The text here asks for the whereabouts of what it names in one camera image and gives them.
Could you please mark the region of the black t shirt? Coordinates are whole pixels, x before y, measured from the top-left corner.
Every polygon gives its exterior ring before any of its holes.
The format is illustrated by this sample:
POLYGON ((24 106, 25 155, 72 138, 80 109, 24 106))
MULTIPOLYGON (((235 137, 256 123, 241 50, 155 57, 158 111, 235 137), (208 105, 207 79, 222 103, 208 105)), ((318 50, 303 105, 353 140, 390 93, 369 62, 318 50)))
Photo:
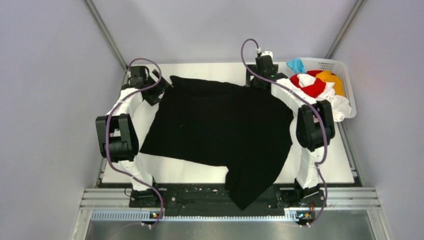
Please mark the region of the black t shirt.
POLYGON ((170 80, 140 152, 226 167, 225 189, 245 210, 282 171, 293 144, 293 111, 262 89, 170 80))

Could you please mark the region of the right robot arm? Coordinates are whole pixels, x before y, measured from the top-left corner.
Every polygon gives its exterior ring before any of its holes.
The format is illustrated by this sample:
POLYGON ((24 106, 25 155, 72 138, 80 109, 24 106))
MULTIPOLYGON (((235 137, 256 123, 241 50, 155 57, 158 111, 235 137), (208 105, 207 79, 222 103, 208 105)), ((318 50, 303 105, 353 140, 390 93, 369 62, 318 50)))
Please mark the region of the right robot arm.
POLYGON ((278 71, 270 55, 258 54, 255 64, 246 65, 253 76, 252 86, 269 91, 289 107, 296 119, 295 137, 301 146, 300 167, 294 189, 276 194, 279 207, 309 207, 325 201, 320 189, 324 183, 321 165, 328 154, 330 140, 335 136, 331 104, 315 100, 278 71))

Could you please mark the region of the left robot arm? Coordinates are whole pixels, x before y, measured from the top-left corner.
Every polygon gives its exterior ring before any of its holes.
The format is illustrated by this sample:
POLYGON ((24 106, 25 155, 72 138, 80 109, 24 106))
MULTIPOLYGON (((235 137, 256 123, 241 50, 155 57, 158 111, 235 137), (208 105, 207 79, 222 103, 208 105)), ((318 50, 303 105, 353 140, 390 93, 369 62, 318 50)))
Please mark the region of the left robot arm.
POLYGON ((145 65, 129 67, 127 77, 112 109, 95 120, 99 150, 114 171, 130 179, 129 207, 160 208, 163 198, 154 177, 143 166, 142 140, 132 118, 140 105, 158 104, 171 84, 162 78, 160 70, 150 71, 145 65))

